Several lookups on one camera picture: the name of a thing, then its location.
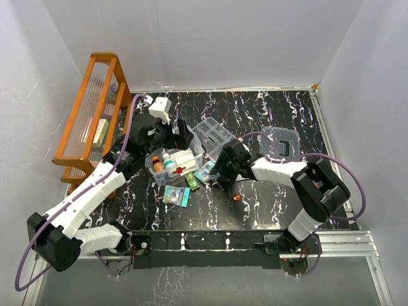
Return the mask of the teal bandage packet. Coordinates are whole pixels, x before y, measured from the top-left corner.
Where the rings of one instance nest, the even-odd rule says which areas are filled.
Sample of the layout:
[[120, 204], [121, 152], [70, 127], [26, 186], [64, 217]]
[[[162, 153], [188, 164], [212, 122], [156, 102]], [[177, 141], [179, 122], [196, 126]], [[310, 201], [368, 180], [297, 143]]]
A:
[[194, 176], [203, 184], [206, 184], [211, 180], [215, 180], [217, 175], [210, 174], [214, 165], [215, 163], [213, 161], [206, 162], [199, 170], [194, 172]]

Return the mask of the clear medicine kit box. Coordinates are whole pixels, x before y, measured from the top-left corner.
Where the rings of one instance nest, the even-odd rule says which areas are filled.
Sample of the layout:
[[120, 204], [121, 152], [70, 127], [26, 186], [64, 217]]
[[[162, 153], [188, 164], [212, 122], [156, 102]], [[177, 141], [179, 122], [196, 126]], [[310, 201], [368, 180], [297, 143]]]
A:
[[[152, 175], [154, 181], [158, 186], [169, 185], [174, 180], [177, 180], [183, 177], [190, 171], [198, 170], [203, 165], [203, 155], [205, 150], [201, 144], [200, 139], [197, 134], [193, 132], [192, 128], [187, 125], [190, 131], [194, 135], [190, 146], [186, 150], [180, 149], [164, 149], [160, 148], [156, 151], [153, 151], [151, 155], [145, 158], [145, 167], [147, 171]], [[162, 153], [169, 153], [171, 158], [175, 161], [176, 166], [170, 169], [163, 168], [163, 171], [154, 172], [152, 169], [152, 156], [158, 156], [163, 162]]]

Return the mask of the green small box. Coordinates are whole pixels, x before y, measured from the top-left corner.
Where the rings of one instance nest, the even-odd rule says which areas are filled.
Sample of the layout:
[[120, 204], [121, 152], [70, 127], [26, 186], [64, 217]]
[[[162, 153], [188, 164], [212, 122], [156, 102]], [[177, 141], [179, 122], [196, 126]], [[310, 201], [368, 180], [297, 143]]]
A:
[[196, 177], [191, 171], [185, 175], [185, 179], [191, 190], [195, 190], [200, 187], [198, 181], [196, 180]]

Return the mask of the teal plaster packet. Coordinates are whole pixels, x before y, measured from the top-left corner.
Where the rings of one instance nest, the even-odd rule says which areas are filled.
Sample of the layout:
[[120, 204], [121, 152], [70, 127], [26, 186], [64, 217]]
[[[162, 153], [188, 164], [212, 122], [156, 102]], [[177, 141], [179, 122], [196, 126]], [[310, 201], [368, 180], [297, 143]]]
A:
[[189, 187], [166, 186], [163, 203], [174, 204], [183, 208], [187, 207], [191, 189]]

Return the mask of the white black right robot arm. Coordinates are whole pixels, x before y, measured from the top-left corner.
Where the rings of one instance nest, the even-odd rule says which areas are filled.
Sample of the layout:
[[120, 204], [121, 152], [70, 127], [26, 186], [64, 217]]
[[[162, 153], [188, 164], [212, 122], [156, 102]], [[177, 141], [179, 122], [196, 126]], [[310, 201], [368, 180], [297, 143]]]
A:
[[296, 191], [302, 209], [274, 240], [254, 244], [255, 249], [297, 253], [307, 239], [350, 198], [351, 194], [331, 166], [319, 158], [314, 161], [284, 161], [266, 154], [251, 155], [238, 140], [221, 150], [209, 172], [224, 185], [237, 177], [253, 181], [269, 181]]

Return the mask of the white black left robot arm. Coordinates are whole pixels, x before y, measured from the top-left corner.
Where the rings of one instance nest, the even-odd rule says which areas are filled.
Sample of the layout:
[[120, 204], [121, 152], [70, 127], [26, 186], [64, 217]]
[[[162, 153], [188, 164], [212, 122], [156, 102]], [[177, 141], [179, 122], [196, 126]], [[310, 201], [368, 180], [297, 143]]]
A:
[[27, 220], [30, 248], [58, 272], [65, 271], [82, 254], [113, 249], [125, 254], [132, 239], [125, 227], [107, 224], [81, 229], [82, 223], [116, 189], [140, 171], [157, 149], [189, 148], [194, 134], [185, 120], [177, 127], [149, 114], [136, 115], [94, 171], [60, 204]]

